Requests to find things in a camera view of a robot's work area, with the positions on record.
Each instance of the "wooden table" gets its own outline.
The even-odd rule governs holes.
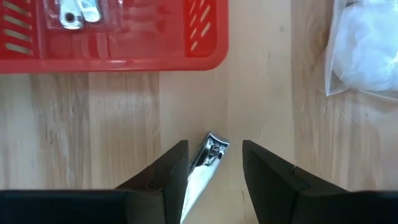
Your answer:
[[[230,50],[212,71],[1,76],[0,188],[113,188],[208,130],[231,146],[187,223],[257,223],[243,139],[350,190],[398,188],[398,121],[383,113],[396,107],[311,86],[333,1],[229,3]]]

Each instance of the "silver nail clipper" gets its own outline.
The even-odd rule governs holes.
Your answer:
[[[198,146],[189,165],[188,186],[185,192],[181,223],[213,177],[228,146],[227,139],[217,136],[213,132],[209,132]]]
[[[63,28],[76,30],[86,22],[101,20],[98,0],[56,0],[60,5],[60,22]]]

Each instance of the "plastic bag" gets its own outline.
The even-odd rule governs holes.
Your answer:
[[[50,30],[104,32],[121,27],[123,0],[44,0],[43,5]]]
[[[398,1],[335,0],[322,58],[327,96],[349,88],[398,100]]]

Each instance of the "white plastic bag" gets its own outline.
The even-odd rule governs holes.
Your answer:
[[[398,0],[335,0],[327,96],[349,88],[398,100]]]

